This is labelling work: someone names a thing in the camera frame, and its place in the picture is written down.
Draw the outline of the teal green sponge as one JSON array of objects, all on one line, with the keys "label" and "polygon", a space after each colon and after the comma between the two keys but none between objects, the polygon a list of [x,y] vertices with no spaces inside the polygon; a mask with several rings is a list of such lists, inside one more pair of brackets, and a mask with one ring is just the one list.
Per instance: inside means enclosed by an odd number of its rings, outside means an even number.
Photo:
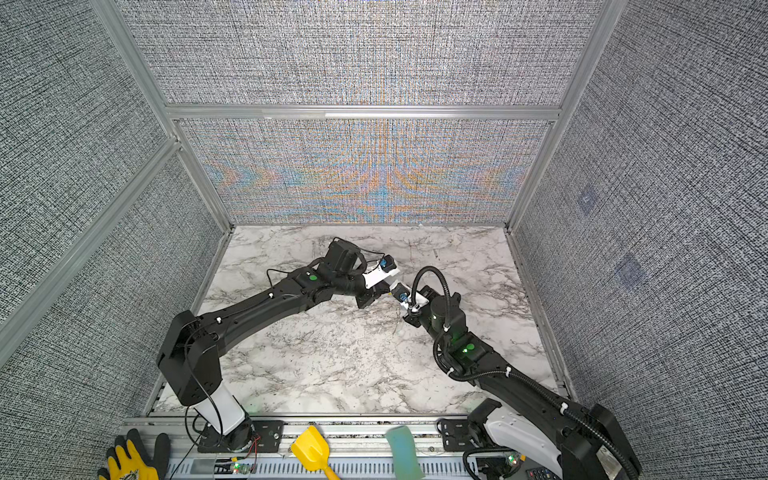
[{"label": "teal green sponge", "polygon": [[385,433],[385,438],[390,446],[394,474],[397,480],[421,480],[424,473],[418,462],[416,445],[410,429],[405,426],[397,426]]}]

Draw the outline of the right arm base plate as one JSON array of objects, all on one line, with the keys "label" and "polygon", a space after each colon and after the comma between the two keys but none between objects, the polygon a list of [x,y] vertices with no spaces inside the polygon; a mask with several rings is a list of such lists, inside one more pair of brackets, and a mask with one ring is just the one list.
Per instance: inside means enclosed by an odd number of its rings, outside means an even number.
[{"label": "right arm base plate", "polygon": [[436,429],[446,452],[464,452],[485,445],[481,425],[466,417],[439,418]]}]

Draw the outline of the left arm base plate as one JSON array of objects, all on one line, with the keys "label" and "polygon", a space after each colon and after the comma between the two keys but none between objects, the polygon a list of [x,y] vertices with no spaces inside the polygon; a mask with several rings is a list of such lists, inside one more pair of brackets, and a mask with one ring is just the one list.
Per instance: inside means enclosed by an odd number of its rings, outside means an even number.
[{"label": "left arm base plate", "polygon": [[285,423],[281,420],[249,420],[224,436],[212,426],[206,426],[198,442],[197,451],[244,454],[254,447],[257,453],[277,453],[284,426]]}]

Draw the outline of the aluminium corner frame post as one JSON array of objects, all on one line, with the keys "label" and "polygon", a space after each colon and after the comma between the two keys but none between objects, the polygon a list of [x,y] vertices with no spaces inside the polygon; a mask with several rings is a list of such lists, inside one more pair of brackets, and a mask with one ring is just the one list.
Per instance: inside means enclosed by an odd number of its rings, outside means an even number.
[{"label": "aluminium corner frame post", "polygon": [[205,172],[202,163],[192,151],[192,147],[182,129],[172,119],[166,106],[166,99],[140,52],[118,5],[114,1],[91,1],[90,4],[118,49],[124,63],[134,76],[146,102],[163,131],[169,138],[179,144],[179,155],[182,163],[209,212],[223,232],[230,232],[234,228],[234,224],[226,211],[224,203],[216,192],[213,182]]}]

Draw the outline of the yellow black work glove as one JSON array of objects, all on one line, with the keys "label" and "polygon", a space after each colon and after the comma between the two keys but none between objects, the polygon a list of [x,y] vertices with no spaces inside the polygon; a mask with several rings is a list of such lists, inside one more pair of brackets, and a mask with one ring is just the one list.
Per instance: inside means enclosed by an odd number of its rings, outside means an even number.
[{"label": "yellow black work glove", "polygon": [[133,428],[125,436],[118,435],[107,450],[106,466],[98,470],[100,480],[164,479],[171,452],[170,437],[161,433],[155,438],[154,453],[145,448],[140,432]]}]

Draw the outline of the yellow plastic scoop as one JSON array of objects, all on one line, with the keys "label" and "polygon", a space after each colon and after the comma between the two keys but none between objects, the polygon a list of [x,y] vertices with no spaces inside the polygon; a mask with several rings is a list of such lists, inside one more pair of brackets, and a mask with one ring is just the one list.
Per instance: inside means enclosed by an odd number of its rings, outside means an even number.
[{"label": "yellow plastic scoop", "polygon": [[306,470],[321,471],[329,480],[340,479],[329,464],[330,447],[315,425],[301,433],[290,449]]}]

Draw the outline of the black remote control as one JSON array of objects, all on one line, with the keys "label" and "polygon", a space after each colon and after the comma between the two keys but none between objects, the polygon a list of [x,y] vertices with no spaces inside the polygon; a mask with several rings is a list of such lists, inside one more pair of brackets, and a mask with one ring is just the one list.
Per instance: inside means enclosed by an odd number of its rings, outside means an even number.
[{"label": "black remote control", "polygon": [[561,480],[559,476],[545,467],[527,469],[526,478],[528,480]]}]

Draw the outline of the aluminium horizontal frame bar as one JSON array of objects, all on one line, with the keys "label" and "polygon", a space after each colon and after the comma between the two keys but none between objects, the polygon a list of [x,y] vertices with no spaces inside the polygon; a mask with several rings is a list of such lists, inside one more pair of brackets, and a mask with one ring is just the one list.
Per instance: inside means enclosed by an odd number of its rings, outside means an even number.
[{"label": "aluminium horizontal frame bar", "polygon": [[481,119],[555,121],[557,106],[366,106],[167,104],[173,119]]}]

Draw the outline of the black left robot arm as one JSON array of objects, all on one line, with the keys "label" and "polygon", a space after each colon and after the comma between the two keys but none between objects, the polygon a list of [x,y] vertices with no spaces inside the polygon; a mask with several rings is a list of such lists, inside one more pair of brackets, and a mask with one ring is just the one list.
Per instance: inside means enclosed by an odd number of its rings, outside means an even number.
[{"label": "black left robot arm", "polygon": [[375,268],[357,245],[340,238],[326,254],[286,274],[269,289],[199,316],[177,314],[162,342],[157,365],[181,405],[194,409],[209,429],[201,434],[217,450],[240,451],[251,442],[249,414],[224,384],[220,357],[275,322],[305,312],[335,295],[351,296],[360,309],[387,293],[399,273],[394,258],[378,253]]}]

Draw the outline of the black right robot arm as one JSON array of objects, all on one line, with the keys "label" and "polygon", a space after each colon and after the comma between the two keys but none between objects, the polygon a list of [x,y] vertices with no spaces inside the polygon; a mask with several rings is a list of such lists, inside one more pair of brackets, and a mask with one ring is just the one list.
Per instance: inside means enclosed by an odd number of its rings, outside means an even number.
[{"label": "black right robot arm", "polygon": [[642,467],[616,417],[586,408],[522,373],[472,333],[457,294],[430,288],[393,297],[407,323],[433,340],[437,367],[450,379],[488,393],[468,416],[475,452],[514,451],[561,479],[637,479]]}]

